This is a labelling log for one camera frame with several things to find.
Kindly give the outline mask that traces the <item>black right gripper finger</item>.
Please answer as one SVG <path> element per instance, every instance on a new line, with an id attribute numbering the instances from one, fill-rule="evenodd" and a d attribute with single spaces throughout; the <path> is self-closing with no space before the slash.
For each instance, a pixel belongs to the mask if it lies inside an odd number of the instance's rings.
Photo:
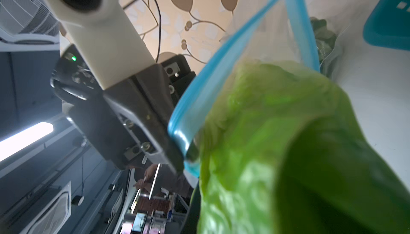
<path id="1" fill-rule="evenodd" d="M 192 193 L 190 208 L 187 212 L 180 234 L 196 234 L 201 211 L 201 193 L 199 184 Z"/>

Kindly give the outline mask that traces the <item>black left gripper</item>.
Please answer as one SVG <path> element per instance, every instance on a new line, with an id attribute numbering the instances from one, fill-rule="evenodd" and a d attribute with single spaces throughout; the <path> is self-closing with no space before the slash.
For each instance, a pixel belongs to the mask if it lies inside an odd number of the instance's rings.
<path id="1" fill-rule="evenodd" d="M 137 157 L 184 169 L 184 157 L 167 133 L 174 109 L 171 82 L 160 64 L 70 107 L 69 121 L 101 156 L 125 170 Z"/>

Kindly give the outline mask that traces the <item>small chinese cabbage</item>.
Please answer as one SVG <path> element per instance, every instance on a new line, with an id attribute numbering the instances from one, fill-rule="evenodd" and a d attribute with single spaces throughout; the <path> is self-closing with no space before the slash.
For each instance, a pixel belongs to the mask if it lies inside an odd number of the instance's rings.
<path id="1" fill-rule="evenodd" d="M 244 62 L 198 135 L 200 234 L 407 234 L 410 194 L 347 94 L 294 62 Z"/>

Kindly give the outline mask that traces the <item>clear blue-zip zipper bag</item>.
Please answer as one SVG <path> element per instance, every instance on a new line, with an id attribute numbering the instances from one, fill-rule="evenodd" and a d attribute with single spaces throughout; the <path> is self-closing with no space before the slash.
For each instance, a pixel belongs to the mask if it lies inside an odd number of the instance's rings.
<path id="1" fill-rule="evenodd" d="M 301 180 L 360 182 L 372 150 L 348 95 L 322 75 L 305 0 L 241 0 L 229 37 L 189 85 L 170 119 L 185 169 L 201 184 L 241 173 L 244 156 Z"/>

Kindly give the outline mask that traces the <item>large chinese cabbage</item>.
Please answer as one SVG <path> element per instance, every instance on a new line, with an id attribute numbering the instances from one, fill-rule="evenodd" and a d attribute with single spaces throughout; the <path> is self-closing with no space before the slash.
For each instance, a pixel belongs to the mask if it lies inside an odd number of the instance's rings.
<path id="1" fill-rule="evenodd" d="M 337 35 L 328 29 L 327 21 L 325 19 L 310 17 L 310 23 L 315 35 L 320 72 L 329 77 L 332 72 L 331 62 L 335 58 L 335 54 L 332 53 L 335 49 Z"/>

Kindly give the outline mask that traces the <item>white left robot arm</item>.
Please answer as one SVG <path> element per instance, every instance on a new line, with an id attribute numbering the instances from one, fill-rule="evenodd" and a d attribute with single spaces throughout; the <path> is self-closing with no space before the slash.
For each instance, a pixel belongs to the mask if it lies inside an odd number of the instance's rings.
<path id="1" fill-rule="evenodd" d="M 50 83 L 69 104 L 67 119 L 118 169 L 140 166 L 148 158 L 181 173 L 184 157 L 167 127 L 194 78 L 185 57 L 175 55 L 103 90 L 71 45 L 56 64 Z"/>

